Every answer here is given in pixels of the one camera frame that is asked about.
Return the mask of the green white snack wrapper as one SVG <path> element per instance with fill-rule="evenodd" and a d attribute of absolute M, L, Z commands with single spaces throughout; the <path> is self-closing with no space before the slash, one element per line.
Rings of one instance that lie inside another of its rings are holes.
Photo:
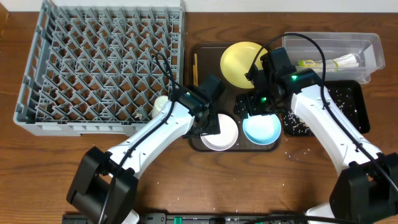
<path fill-rule="evenodd" d="M 324 63 L 322 60 L 298 60 L 298 66 L 301 67 L 323 67 Z M 337 68 L 338 64 L 334 60 L 325 61 L 326 68 Z"/>

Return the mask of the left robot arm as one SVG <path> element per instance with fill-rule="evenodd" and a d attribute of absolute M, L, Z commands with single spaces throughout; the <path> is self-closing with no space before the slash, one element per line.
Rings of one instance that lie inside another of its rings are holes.
<path fill-rule="evenodd" d="M 92 147 L 81 159 L 67 202 L 91 223 L 138 223 L 133 208 L 141 175 L 176 139 L 220 133 L 214 103 L 224 90 L 214 75 L 198 86 L 182 86 L 130 138 L 106 152 Z"/>

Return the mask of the white bowl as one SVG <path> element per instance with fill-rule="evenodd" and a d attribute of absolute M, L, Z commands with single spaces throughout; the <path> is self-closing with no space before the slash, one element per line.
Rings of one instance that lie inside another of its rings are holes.
<path fill-rule="evenodd" d="M 218 114 L 220 133 L 202 136 L 203 144 L 214 151 L 225 151 L 231 148 L 238 139 L 238 126 L 234 119 L 226 114 Z"/>

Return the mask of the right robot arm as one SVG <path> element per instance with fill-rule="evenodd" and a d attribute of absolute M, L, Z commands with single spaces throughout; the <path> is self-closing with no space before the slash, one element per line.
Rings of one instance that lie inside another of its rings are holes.
<path fill-rule="evenodd" d="M 329 201 L 306 211 L 321 218 L 374 223 L 397 215 L 397 153 L 385 155 L 351 124 L 311 68 L 296 70 L 285 49 L 257 55 L 245 77 L 254 91 L 236 97 L 242 118 L 291 111 L 311 129 L 329 155 L 338 180 Z"/>

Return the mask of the white paper cup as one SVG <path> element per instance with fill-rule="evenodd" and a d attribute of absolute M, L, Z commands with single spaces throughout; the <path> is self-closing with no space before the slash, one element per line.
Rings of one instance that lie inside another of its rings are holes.
<path fill-rule="evenodd" d="M 164 107 L 166 102 L 168 102 L 168 100 L 169 100 L 168 96 L 165 95 L 159 96 L 155 99 L 151 113 L 152 118 L 155 118 L 159 114 L 159 112 L 162 110 L 162 108 Z"/>

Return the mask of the light blue bowl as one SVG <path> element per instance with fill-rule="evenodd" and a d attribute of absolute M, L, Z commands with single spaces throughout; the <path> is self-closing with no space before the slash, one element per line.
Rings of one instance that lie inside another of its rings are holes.
<path fill-rule="evenodd" d="M 279 139 L 282 132 L 276 114 L 249 116 L 243 120 L 243 133 L 254 144 L 269 145 Z"/>

